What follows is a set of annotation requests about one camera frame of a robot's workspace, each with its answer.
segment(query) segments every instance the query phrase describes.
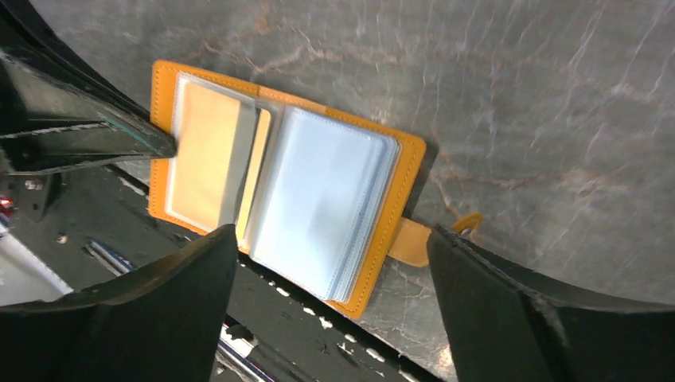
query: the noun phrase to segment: open wallet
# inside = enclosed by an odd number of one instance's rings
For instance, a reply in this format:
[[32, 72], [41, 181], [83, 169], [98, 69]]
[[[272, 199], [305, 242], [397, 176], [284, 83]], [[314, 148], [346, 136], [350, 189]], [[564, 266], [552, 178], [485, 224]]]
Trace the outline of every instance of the open wallet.
[[152, 161], [152, 216], [202, 235], [235, 224], [243, 253], [350, 318], [387, 254], [428, 264], [430, 229], [401, 217], [421, 138], [169, 61], [152, 88], [151, 122], [178, 141]]

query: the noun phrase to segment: screw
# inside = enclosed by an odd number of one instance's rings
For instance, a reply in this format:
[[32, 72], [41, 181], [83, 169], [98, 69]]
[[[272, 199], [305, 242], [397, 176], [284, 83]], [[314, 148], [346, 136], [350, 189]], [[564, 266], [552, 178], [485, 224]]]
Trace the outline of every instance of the screw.
[[37, 179], [28, 179], [24, 183], [26, 189], [40, 191], [42, 189], [42, 182]]

